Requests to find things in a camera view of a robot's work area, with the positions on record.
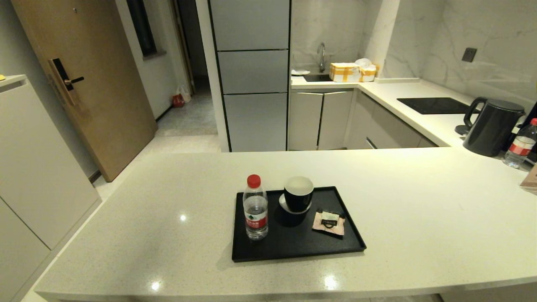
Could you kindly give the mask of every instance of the bottle label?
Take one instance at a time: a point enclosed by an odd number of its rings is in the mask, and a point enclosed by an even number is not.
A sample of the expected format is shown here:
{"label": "bottle label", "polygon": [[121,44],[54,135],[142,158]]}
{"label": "bottle label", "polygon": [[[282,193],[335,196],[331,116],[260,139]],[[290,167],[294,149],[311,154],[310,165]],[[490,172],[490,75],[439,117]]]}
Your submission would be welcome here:
{"label": "bottle label", "polygon": [[534,144],[535,141],[530,138],[517,137],[514,139],[513,144],[511,144],[511,147],[509,147],[509,151],[520,156],[526,156],[529,154]]}
{"label": "bottle label", "polygon": [[251,228],[262,228],[267,224],[267,211],[254,215],[244,211],[246,224]]}

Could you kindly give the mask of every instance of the wall outlet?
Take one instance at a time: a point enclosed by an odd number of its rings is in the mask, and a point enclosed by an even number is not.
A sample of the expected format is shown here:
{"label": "wall outlet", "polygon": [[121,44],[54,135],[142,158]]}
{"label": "wall outlet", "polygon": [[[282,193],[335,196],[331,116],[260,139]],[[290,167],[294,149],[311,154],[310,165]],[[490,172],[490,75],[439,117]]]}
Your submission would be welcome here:
{"label": "wall outlet", "polygon": [[466,62],[472,62],[475,57],[475,53],[477,52],[477,48],[466,48],[465,54],[462,55],[462,60]]}

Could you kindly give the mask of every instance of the faucet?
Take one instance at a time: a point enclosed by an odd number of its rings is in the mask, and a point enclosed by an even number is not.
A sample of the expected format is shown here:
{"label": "faucet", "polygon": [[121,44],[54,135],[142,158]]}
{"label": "faucet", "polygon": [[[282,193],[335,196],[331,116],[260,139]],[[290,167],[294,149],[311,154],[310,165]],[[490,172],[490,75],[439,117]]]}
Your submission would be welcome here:
{"label": "faucet", "polygon": [[324,61],[324,42],[321,42],[321,44],[319,44],[319,47],[317,47],[317,54],[321,53],[321,50],[322,50],[322,55],[321,55],[321,61],[319,63],[319,71],[323,72],[326,69],[324,66],[324,64],[326,63]]}

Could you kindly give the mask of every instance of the water bottle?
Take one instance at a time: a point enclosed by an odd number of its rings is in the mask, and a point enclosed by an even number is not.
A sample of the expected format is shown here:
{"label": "water bottle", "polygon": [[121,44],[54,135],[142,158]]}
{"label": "water bottle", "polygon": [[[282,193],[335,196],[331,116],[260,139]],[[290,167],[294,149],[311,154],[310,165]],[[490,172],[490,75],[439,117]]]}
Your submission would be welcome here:
{"label": "water bottle", "polygon": [[529,125],[522,128],[513,144],[509,147],[503,162],[509,167],[520,168],[529,152],[532,150],[537,141],[537,118],[532,119]]}
{"label": "water bottle", "polygon": [[246,234],[251,240],[261,240],[269,233],[269,201],[267,193],[261,187],[259,175],[248,176],[247,183],[242,196]]}

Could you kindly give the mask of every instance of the black cooktop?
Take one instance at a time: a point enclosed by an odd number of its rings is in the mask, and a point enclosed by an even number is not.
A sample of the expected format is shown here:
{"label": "black cooktop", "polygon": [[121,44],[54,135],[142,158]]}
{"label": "black cooktop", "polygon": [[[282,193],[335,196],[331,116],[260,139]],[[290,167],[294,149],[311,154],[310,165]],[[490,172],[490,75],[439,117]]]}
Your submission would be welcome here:
{"label": "black cooktop", "polygon": [[450,97],[398,98],[397,100],[421,114],[466,113],[469,107]]}

